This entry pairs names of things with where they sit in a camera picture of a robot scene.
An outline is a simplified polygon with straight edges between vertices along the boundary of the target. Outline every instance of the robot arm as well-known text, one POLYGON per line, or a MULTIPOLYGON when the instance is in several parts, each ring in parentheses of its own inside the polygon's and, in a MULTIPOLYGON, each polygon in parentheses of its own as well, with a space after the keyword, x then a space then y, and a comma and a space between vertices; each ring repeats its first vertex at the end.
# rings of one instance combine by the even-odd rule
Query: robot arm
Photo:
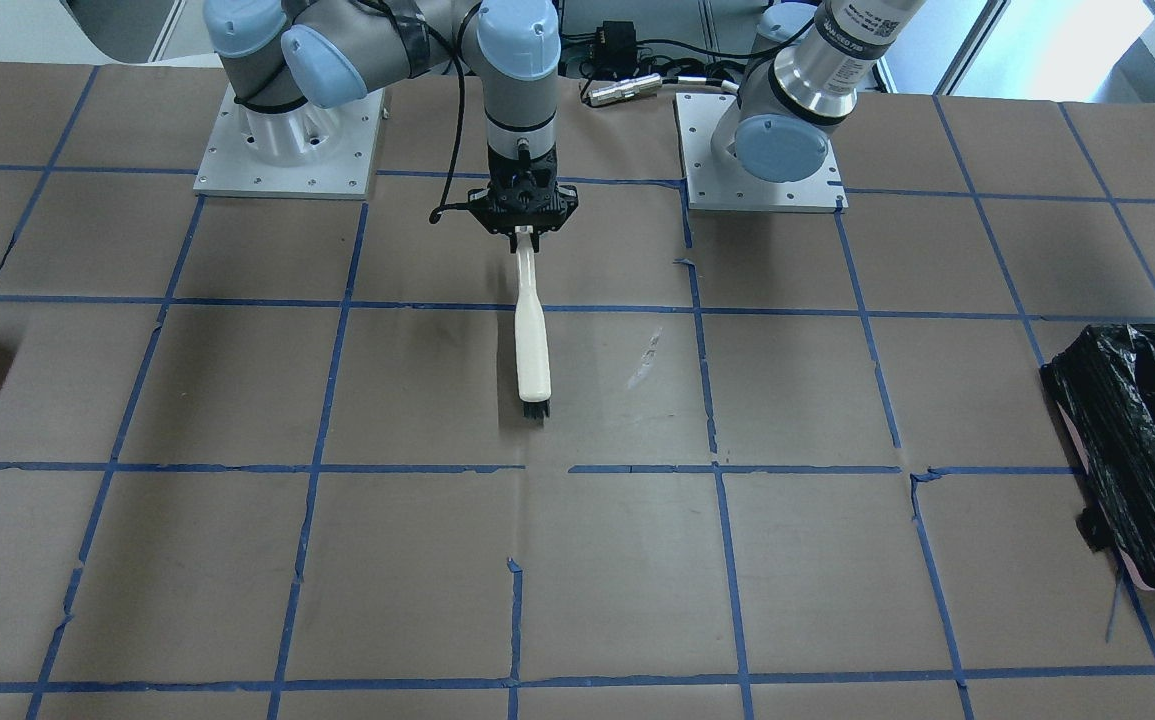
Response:
POLYGON ((490 179, 452 208, 509 236, 512 251, 517 228, 530 228, 536 248, 578 208, 576 188, 557 183, 560 42, 549 0, 210 0, 208 8, 234 95, 259 113, 303 96, 343 105, 457 55, 484 87, 490 179))

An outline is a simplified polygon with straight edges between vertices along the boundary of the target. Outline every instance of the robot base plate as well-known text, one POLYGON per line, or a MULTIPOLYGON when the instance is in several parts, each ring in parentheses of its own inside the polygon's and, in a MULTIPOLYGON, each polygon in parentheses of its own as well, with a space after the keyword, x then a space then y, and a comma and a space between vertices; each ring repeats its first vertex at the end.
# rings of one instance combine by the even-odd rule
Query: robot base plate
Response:
POLYGON ((245 140, 245 110, 234 91, 217 110, 194 191, 213 196, 304 196, 321 200, 366 200, 372 187, 382 119, 382 92, 336 107, 340 136, 307 155, 306 163, 282 168, 262 161, 245 140))
POLYGON ((818 172, 802 181, 761 181, 737 159, 715 158, 710 135, 732 104, 729 95, 690 92, 675 97, 683 169, 688 178, 688 208, 761 213, 833 213, 847 208, 833 146, 818 172))

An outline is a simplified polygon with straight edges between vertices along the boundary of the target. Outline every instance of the brush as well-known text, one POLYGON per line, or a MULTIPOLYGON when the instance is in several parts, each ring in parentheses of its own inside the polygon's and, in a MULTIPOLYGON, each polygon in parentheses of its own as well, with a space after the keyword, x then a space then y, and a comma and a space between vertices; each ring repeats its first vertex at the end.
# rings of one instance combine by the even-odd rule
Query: brush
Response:
POLYGON ((537 266, 527 233, 516 236, 519 300, 514 305, 514 361, 519 378, 519 400, 523 416, 544 420, 550 416, 550 348, 546 346, 546 318, 537 297, 537 266))

